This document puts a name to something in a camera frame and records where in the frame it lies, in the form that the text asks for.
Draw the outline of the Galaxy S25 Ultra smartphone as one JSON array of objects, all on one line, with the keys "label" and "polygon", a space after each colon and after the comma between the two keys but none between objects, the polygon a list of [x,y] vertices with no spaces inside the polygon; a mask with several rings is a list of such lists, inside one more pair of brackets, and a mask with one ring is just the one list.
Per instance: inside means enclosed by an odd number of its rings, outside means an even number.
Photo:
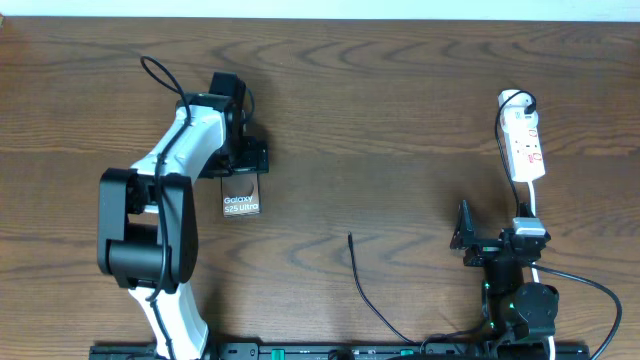
[{"label": "Galaxy S25 Ultra smartphone", "polygon": [[221,179],[222,210],[225,217],[249,216],[261,212],[259,177],[244,174]]}]

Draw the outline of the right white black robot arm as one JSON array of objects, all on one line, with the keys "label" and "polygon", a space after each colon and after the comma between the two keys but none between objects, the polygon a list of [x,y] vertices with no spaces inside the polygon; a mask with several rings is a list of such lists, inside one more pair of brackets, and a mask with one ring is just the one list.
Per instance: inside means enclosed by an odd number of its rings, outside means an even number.
[{"label": "right white black robot arm", "polygon": [[463,264],[484,271],[482,314],[485,324],[477,335],[488,357],[507,355],[509,347],[532,345],[534,356],[553,354],[548,339],[555,335],[559,294],[555,287],[527,282],[524,269],[541,258],[550,235],[526,204],[510,228],[496,238],[476,235],[468,203],[458,208],[450,248],[464,252]]}]

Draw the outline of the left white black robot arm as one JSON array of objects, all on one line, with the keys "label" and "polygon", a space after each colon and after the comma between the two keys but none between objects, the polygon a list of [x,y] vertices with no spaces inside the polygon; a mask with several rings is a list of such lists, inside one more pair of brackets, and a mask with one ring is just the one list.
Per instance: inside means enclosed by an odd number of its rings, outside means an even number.
[{"label": "left white black robot arm", "polygon": [[97,264],[143,309],[157,359],[207,354],[209,328],[190,284],[199,244],[193,188],[199,179],[268,172],[266,142],[245,133],[251,96],[236,74],[214,73],[207,92],[182,95],[146,156],[101,176]]}]

